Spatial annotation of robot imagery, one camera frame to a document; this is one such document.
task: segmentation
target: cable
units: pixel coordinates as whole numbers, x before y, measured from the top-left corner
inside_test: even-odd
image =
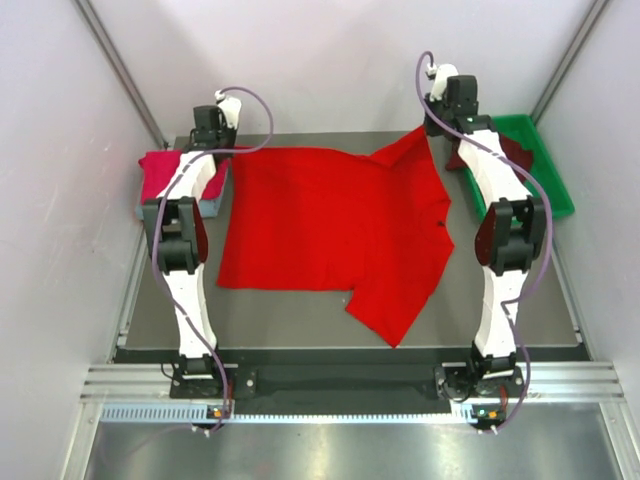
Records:
[[[500,408],[504,413],[507,413],[507,407],[509,406],[509,394],[507,388],[504,385],[500,385]]]
[[[173,377],[170,375],[167,375],[167,372],[164,371],[164,363],[160,364],[160,371],[162,372],[162,375],[164,375],[165,377],[167,377],[169,380],[173,380]]]
[[[211,430],[212,432],[215,432],[216,430],[218,430],[220,428],[220,426],[222,425],[222,419],[225,418],[229,414],[229,409],[228,409],[228,400],[229,399],[227,398],[228,394],[229,394],[229,381],[228,381],[227,375],[226,375],[226,373],[224,371],[224,365],[222,364],[222,361],[220,360],[220,357],[216,353],[216,351],[213,348],[213,346],[207,341],[206,338],[204,338],[200,334],[200,332],[198,332],[198,330],[196,329],[196,327],[193,324],[192,320],[187,315],[186,310],[183,308],[182,305],[180,305],[180,303],[175,298],[173,298],[173,295],[171,295],[171,291],[169,290],[169,286],[167,285],[167,282],[165,281],[164,277],[162,276],[162,272],[160,271],[160,267],[158,266],[158,245],[160,243],[160,232],[162,231],[162,219],[164,217],[164,212],[165,212],[166,207],[167,207],[167,200],[169,198],[169,194],[171,193],[173,188],[180,182],[180,180],[182,180],[182,177],[184,176],[186,171],[196,161],[198,161],[202,157],[206,157],[206,156],[209,156],[209,155],[242,154],[242,153],[257,152],[258,150],[263,148],[265,145],[267,145],[267,143],[269,143],[269,141],[271,140],[271,137],[273,137],[273,114],[271,113],[271,110],[269,109],[269,106],[266,104],[266,102],[257,93],[255,93],[252,90],[249,90],[248,88],[245,88],[245,87],[237,87],[237,86],[227,87],[227,88],[222,89],[220,91],[220,93],[226,93],[226,92],[230,92],[230,91],[240,91],[240,92],[248,93],[249,95],[251,95],[253,98],[255,98],[264,107],[264,110],[267,113],[267,116],[269,117],[269,133],[268,133],[267,137],[264,139],[264,141],[262,141],[262,143],[260,143],[260,145],[258,145],[256,147],[251,147],[251,148],[214,148],[214,149],[211,149],[211,150],[204,150],[203,152],[199,153],[198,155],[193,157],[191,160],[189,160],[189,162],[183,167],[182,171],[175,178],[175,180],[169,185],[169,187],[167,188],[167,191],[165,192],[164,196],[162,197],[162,200],[160,201],[160,205],[158,207],[158,219],[156,221],[155,230],[154,230],[154,233],[153,233],[153,246],[152,246],[152,249],[151,249],[151,270],[153,272],[153,276],[154,276],[154,278],[156,280],[156,283],[160,287],[160,290],[162,290],[163,293],[167,296],[167,298],[169,298],[169,300],[171,300],[171,302],[173,303],[173,305],[176,308],[176,310],[178,310],[184,316],[185,321],[189,325],[189,328],[191,328],[191,330],[193,331],[193,334],[198,338],[198,340],[200,340],[200,342],[202,342],[202,344],[205,346],[205,348],[209,351],[209,353],[211,354],[211,357],[213,358],[213,360],[216,363],[216,366],[218,367],[218,370],[220,371],[220,376],[222,377],[222,415],[220,416],[220,419],[219,419],[218,423],[216,424],[216,426]]]
[[[542,265],[540,267],[540,271],[538,272],[538,276],[536,277],[536,279],[533,282],[533,284],[529,288],[525,289],[520,294],[520,296],[518,296],[517,298],[513,298],[511,300],[505,300],[504,302],[501,303],[502,310],[505,313],[505,316],[507,318],[507,322],[509,323],[509,328],[511,329],[511,333],[513,334],[514,342],[516,343],[516,345],[519,345],[520,349],[522,350],[522,355],[523,355],[524,361],[525,361],[526,378],[525,378],[525,381],[524,381],[524,386],[523,386],[523,389],[522,389],[522,393],[520,394],[520,397],[518,398],[518,402],[514,406],[513,411],[511,412],[511,415],[509,415],[506,418],[506,420],[502,423],[502,425],[500,425],[496,429],[496,432],[497,432],[497,431],[500,431],[503,428],[505,428],[511,422],[511,420],[516,416],[516,414],[519,412],[520,407],[522,406],[522,404],[524,402],[524,399],[527,396],[527,392],[529,391],[529,385],[531,383],[531,357],[529,356],[529,351],[527,350],[526,345],[524,344],[524,342],[522,341],[522,338],[520,337],[520,334],[519,334],[519,332],[518,332],[518,330],[516,328],[515,322],[511,318],[511,313],[509,312],[509,309],[507,308],[507,305],[510,305],[512,303],[518,303],[518,302],[528,298],[529,296],[531,296],[538,289],[538,286],[540,285],[542,277],[544,276],[545,272],[547,271],[547,268],[549,266],[549,262],[551,261],[551,245],[552,245],[552,238],[553,238],[553,217],[552,217],[552,211],[551,211],[551,203],[549,201],[549,197],[547,196],[546,192],[542,188],[542,185],[540,185],[537,182],[537,180],[535,178],[533,178],[533,176],[529,172],[527,172],[524,168],[522,168],[519,165],[516,165],[515,163],[513,163],[505,155],[500,155],[499,153],[494,152],[493,150],[491,150],[487,146],[483,145],[482,143],[477,142],[476,140],[474,140],[474,139],[472,139],[472,138],[470,138],[470,137],[458,132],[457,130],[455,130],[454,128],[450,127],[449,125],[447,125],[442,120],[440,120],[431,111],[431,109],[429,108],[429,105],[424,100],[424,95],[423,95],[422,89],[420,87],[422,63],[423,63],[425,57],[429,57],[429,61],[431,62],[431,65],[435,65],[434,58],[433,58],[433,53],[431,53],[430,51],[426,51],[426,52],[423,52],[420,55],[420,58],[418,59],[418,64],[416,66],[416,75],[415,75],[416,92],[418,94],[418,99],[420,100],[420,104],[422,105],[422,108],[424,109],[425,113],[431,118],[431,120],[433,120],[440,128],[442,128],[446,132],[450,133],[451,135],[454,135],[455,137],[458,137],[461,140],[469,142],[470,144],[472,144],[473,146],[479,148],[483,152],[489,153],[490,155],[498,158],[499,160],[501,160],[502,162],[504,162],[505,164],[510,166],[514,171],[516,171],[517,173],[521,174],[524,178],[526,178],[529,181],[529,183],[531,183],[531,185],[533,185],[534,189],[538,192],[538,195],[540,195],[540,199],[542,200],[542,204],[544,206],[545,221],[546,221],[546,226],[547,226],[547,229],[546,229],[546,245],[545,245],[545,250],[544,250],[544,253],[543,253],[543,257],[542,257]]]

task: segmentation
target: white wall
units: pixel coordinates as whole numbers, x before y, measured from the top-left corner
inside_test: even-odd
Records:
[[[476,75],[491,114],[529,113],[587,0],[93,0],[165,135],[230,84],[278,132],[407,130],[425,49]],[[266,131],[253,104],[244,133]]]
[[[69,0],[0,3],[0,476],[57,478],[151,140]]]
[[[595,353],[640,425],[640,2],[604,12],[539,129],[576,205],[557,226]]]

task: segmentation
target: metal floor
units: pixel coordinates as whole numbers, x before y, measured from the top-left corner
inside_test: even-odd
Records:
[[[526,405],[497,437],[466,425],[229,425],[207,440],[185,428],[126,458],[166,428],[101,424],[86,479],[622,478],[598,405]]]

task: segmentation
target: gray table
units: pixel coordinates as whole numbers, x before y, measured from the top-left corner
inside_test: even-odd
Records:
[[[272,145],[323,146],[353,153],[372,151],[396,140],[399,132],[276,135]],[[259,142],[245,137],[243,145]],[[452,200],[447,228],[455,244],[440,284],[416,319],[401,347],[468,346],[478,329],[483,276],[473,253],[479,225],[469,188],[462,175],[444,171],[446,142],[431,140],[441,178]],[[267,292],[216,287],[227,226],[231,215],[233,181],[228,185],[220,214],[206,220],[209,260],[205,290],[211,325],[224,348],[339,348],[385,347],[367,327],[344,308],[350,294],[343,292]],[[529,279],[537,274],[534,267]],[[524,341],[536,346],[571,346],[577,340],[558,277],[549,268],[536,294],[523,302],[518,325]],[[160,349],[178,347],[173,308],[160,293],[149,263],[132,316],[126,347]]]

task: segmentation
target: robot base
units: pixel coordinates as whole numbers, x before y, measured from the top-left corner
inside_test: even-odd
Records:
[[[477,380],[467,365],[450,364],[436,367],[434,376],[440,398],[472,405],[476,423],[471,425],[481,431],[501,425],[507,418],[507,399],[519,397],[524,388],[519,367],[509,376]]]

